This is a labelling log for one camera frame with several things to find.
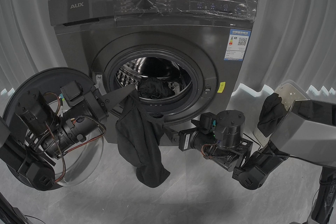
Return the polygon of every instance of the qr code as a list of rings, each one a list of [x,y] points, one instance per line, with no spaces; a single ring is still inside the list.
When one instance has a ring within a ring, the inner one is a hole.
[[[238,45],[239,46],[245,46],[247,43],[248,37],[239,37]]]

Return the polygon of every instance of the white curtain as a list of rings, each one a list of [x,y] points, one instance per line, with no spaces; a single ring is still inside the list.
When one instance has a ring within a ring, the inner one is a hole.
[[[334,2],[259,0],[236,88],[242,83],[259,92],[292,79],[305,91],[334,95]],[[57,66],[66,63],[50,26],[48,0],[0,0],[0,91]]]

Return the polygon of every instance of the button icon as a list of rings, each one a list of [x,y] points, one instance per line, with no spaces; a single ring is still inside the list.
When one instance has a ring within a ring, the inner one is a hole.
[[[237,5],[237,6],[236,6],[236,11],[237,11],[237,12],[241,12],[241,11],[242,11],[242,7],[241,7],[240,5]]]

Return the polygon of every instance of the energy label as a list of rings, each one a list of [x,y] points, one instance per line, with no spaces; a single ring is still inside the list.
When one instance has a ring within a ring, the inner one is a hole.
[[[242,61],[251,31],[230,29],[224,60]]]

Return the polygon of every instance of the black garment in drum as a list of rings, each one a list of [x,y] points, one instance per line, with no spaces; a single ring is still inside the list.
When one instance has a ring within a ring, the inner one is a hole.
[[[138,94],[142,98],[162,99],[175,95],[175,92],[169,88],[167,82],[162,82],[157,78],[148,78],[140,81]]]

